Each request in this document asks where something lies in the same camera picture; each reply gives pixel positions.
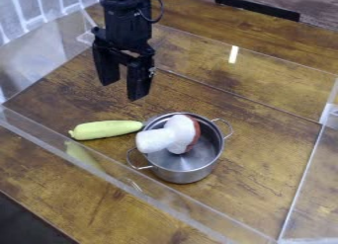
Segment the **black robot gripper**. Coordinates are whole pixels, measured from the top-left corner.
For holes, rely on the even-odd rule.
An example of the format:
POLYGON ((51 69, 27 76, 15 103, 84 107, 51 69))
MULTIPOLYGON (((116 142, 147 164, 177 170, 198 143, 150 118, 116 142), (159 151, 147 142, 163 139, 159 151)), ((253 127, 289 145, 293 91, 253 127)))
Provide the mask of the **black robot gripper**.
POLYGON ((99 81, 108 86, 120 80, 120 64, 127 66, 128 99, 136 101, 151 91, 155 74, 151 0, 100 0, 104 27, 94 27, 94 62, 99 81))

